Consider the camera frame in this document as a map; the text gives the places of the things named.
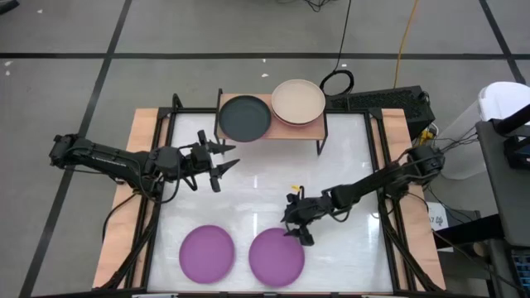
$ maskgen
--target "plate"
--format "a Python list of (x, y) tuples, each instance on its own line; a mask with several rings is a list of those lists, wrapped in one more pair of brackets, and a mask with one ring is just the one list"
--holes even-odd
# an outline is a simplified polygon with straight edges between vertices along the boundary
[(248, 261), (255, 277), (267, 286), (288, 286), (301, 274), (306, 260), (298, 239), (283, 228), (261, 232), (252, 242)]
[(271, 110), (261, 99), (239, 95), (219, 111), (219, 126), (236, 142), (251, 142), (262, 137), (271, 126)]
[(214, 225), (191, 231), (181, 244), (179, 263), (194, 282), (209, 284), (225, 277), (234, 264), (234, 242), (226, 231)]
[(290, 79), (272, 92), (272, 110), (284, 122), (302, 125), (317, 119), (325, 108), (320, 88), (304, 79)]

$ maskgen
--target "wooden board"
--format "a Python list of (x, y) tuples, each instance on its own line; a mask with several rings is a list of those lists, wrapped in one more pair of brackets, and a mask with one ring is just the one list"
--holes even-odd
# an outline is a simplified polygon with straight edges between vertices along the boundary
[[(403, 110), (384, 109), (383, 124), (387, 134), (390, 158), (391, 160), (396, 160), (412, 145)], [(381, 144), (378, 142), (376, 142), (376, 150), (381, 151)], [(382, 153), (378, 154), (378, 161), (381, 166), (383, 158), (379, 158), (380, 156), (382, 156)], [(409, 192), (424, 199), (422, 188), (419, 185), (411, 185)], [(410, 253), (432, 281), (440, 288), (445, 289), (446, 283), (441, 272), (440, 260), (425, 204), (413, 195), (406, 195), (401, 199), (400, 205)], [(397, 249), (394, 249), (394, 255), (396, 256), (396, 263), (401, 264), (397, 269), (399, 284), (402, 289), (407, 289), (407, 279), (402, 266), (402, 257)], [(416, 281), (416, 285), (417, 289), (422, 291), (422, 286), (418, 281)]]
[[(315, 121), (303, 126), (294, 126), (284, 123), (278, 119), (272, 111), (271, 94), (221, 94), (219, 109), (226, 102), (239, 95), (251, 95), (261, 99), (271, 110), (271, 127), (265, 132), (262, 139), (291, 139), (291, 140), (324, 140), (325, 124), (324, 114), (321, 114)], [(217, 136), (221, 139), (229, 139), (220, 126), (217, 126)]]
[[(153, 132), (157, 123), (157, 113), (158, 108), (136, 110), (129, 134), (127, 151), (151, 150)], [(112, 208), (123, 202), (132, 192), (133, 190), (128, 185), (118, 185)], [(138, 195), (137, 198), (132, 199), (118, 209), (108, 221), (107, 233), (101, 247), (93, 287), (102, 286), (107, 282), (131, 251), (140, 201), (140, 195)]]
[[(152, 134), (155, 130), (157, 120), (156, 108), (137, 109), (132, 122), (131, 133), (129, 135), (128, 151), (148, 151), (151, 148)], [(383, 121), (387, 133), (388, 146), (390, 155), (393, 159), (397, 158), (405, 149), (411, 146), (408, 135), (407, 122), (402, 110), (384, 109)], [(375, 133), (375, 146), (378, 153), (378, 160), (382, 161), (381, 145), (378, 141), (377, 129)], [(411, 193), (423, 197), (422, 189), (413, 186)], [(113, 206), (116, 206), (131, 194), (131, 189), (126, 185), (119, 185), (114, 196)], [(128, 255), (133, 241), (133, 233), (137, 221), (137, 213), (140, 200), (134, 199), (129, 204), (124, 205), (109, 220), (107, 236), (102, 246), (99, 264), (94, 278), (94, 287), (104, 284), (119, 268), (123, 259)], [(444, 278), (441, 273), (440, 261), (434, 244), (434, 238), (431, 232), (431, 225), (428, 219), (428, 213), (425, 205), (418, 198), (407, 196), (401, 201), (401, 208), (404, 218), (405, 230), (407, 233), (408, 246), (411, 254), (422, 266), (423, 270), (431, 279), (441, 288), (445, 288)], [(402, 289), (406, 289), (406, 277), (402, 265), (402, 259), (397, 256), (398, 278)], [(140, 268), (144, 254), (137, 262), (137, 274), (133, 285), (139, 286)]]

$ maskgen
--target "white container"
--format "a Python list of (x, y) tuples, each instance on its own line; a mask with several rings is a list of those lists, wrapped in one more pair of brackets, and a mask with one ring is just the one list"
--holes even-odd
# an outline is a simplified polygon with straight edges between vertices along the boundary
[[(528, 104), (530, 104), (530, 87), (512, 82), (490, 84), (480, 90), (478, 100), (440, 134), (438, 137), (440, 140), (436, 141), (436, 145), (443, 148), (450, 145), (452, 140), (463, 140), (475, 134), (475, 124), (478, 121), (489, 121), (491, 118), (504, 119)], [(446, 163), (441, 174), (448, 179), (467, 179), (486, 169), (478, 142), (453, 148), (445, 156)]]

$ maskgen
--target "yellow cable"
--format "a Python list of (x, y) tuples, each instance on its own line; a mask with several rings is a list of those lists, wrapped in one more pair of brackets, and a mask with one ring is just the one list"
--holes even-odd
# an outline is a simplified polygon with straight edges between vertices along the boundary
[(403, 47), (405, 47), (405, 40), (407, 39), (408, 29), (411, 27), (412, 18), (414, 17), (414, 12), (416, 12), (416, 6), (419, 0), (414, 0), (414, 6), (412, 7), (411, 16), (408, 18), (407, 28), (405, 29), (405, 34), (401, 39), (401, 45), (399, 46), (399, 54), (397, 54), (396, 62), (396, 74), (394, 74), (394, 88), (398, 84), (398, 75), (399, 75), (399, 62), (401, 62), (401, 53), (403, 52)]

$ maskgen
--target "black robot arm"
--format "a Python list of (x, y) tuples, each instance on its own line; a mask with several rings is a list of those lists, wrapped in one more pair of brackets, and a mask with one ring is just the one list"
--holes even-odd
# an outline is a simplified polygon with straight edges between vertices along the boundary
[[(199, 142), (194, 144), (178, 148), (160, 147), (150, 152), (124, 151), (93, 143), (74, 134), (57, 135), (50, 152), (51, 165), (61, 169), (66, 166), (87, 166), (113, 180), (126, 181), (131, 188), (148, 197), (157, 197), (161, 193), (162, 181), (183, 179), (191, 189), (196, 190), (195, 175), (208, 172), (212, 190), (219, 192), (218, 179), (239, 160), (214, 166), (210, 153), (224, 153), (235, 146), (207, 141), (202, 130), (197, 135)], [(190, 148), (190, 154), (182, 154), (181, 149), (184, 148)]]
[[(399, 162), (405, 155), (407, 162), (400, 165)], [(298, 194), (287, 195), (289, 204), (282, 219), (287, 226), (287, 235), (299, 238), (302, 245), (311, 246), (315, 242), (307, 229), (308, 224), (325, 215), (344, 222), (351, 208), (364, 195), (381, 188), (393, 198), (402, 198), (408, 192), (409, 183), (425, 185), (431, 182), (440, 173), (443, 163), (444, 157), (439, 150), (419, 146), (405, 151), (396, 161), (353, 184), (322, 190), (321, 197), (305, 198), (304, 189), (301, 187)], [(336, 218), (344, 213), (347, 213), (345, 218)], [(290, 229), (288, 224), (296, 224), (299, 227)]]

